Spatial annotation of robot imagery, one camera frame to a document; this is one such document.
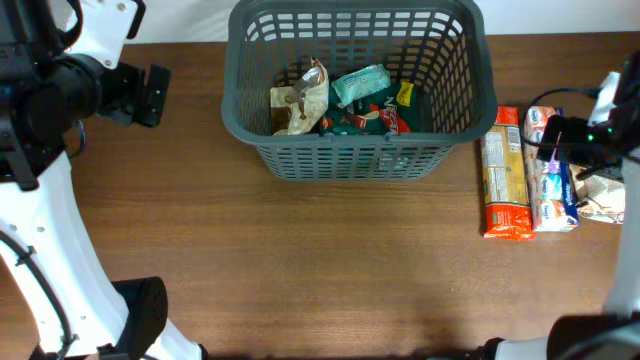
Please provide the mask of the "green coffee snack bag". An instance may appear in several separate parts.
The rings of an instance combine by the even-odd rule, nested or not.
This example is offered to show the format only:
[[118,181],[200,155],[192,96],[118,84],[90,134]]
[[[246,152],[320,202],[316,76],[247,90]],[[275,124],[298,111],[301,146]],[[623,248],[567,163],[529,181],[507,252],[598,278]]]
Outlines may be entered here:
[[333,88],[329,107],[318,122],[321,135],[400,135],[420,127],[419,89],[401,82],[354,100],[341,108]]

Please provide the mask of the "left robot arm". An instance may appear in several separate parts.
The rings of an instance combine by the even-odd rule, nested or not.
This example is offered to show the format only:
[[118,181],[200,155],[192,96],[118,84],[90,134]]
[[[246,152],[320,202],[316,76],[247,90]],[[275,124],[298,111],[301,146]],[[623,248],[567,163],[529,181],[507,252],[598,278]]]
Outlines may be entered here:
[[36,322],[36,359],[204,359],[169,320],[158,277],[111,281],[81,218],[64,136],[100,116],[160,123],[171,74],[120,59],[140,0],[1,4],[1,256]]

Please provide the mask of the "multicolour tissue multipack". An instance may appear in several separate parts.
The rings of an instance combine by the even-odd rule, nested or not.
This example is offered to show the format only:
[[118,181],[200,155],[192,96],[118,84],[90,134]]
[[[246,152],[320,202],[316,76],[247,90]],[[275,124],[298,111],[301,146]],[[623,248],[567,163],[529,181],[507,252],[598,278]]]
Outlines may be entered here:
[[524,144],[532,228],[536,233],[569,232],[579,225],[569,166],[555,159],[539,160],[538,151]]

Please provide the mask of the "teal wet wipes pack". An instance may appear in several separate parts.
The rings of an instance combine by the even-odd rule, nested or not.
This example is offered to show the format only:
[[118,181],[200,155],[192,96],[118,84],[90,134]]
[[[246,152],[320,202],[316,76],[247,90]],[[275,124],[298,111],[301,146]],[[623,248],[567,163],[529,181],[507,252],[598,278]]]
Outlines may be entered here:
[[362,99],[391,85],[390,73],[381,64],[370,65],[344,75],[331,83],[339,102],[344,108],[353,101]]

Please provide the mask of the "beige brown snack bag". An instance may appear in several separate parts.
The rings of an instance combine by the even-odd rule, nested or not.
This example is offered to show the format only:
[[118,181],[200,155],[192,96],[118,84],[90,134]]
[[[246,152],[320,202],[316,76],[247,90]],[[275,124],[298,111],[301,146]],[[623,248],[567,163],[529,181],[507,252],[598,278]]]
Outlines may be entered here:
[[577,196],[578,215],[589,220],[622,224],[625,211],[625,186],[620,182],[597,175],[579,180],[577,175],[584,170],[584,167],[570,165],[569,169]]
[[328,109],[329,77],[319,59],[293,85],[270,89],[271,132],[274,136],[309,133]]

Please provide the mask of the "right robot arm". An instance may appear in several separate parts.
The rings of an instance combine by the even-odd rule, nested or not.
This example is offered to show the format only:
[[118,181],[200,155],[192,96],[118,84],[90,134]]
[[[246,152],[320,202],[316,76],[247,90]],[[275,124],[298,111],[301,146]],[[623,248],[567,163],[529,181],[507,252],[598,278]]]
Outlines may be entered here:
[[473,359],[637,359],[639,357],[639,54],[625,62],[613,85],[571,90],[597,100],[600,122],[554,117],[552,130],[540,142],[519,136],[549,160],[585,165],[587,178],[614,167],[625,184],[625,219],[621,230],[614,283],[600,315],[559,318],[544,338],[511,341],[494,338]]

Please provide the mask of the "red spaghetti packet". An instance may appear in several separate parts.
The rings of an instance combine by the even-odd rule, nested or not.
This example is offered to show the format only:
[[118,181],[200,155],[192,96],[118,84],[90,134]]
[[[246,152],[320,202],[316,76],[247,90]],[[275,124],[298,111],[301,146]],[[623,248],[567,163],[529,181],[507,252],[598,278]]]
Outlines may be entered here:
[[499,106],[494,125],[480,140],[484,238],[528,241],[536,237],[518,125],[517,108]]

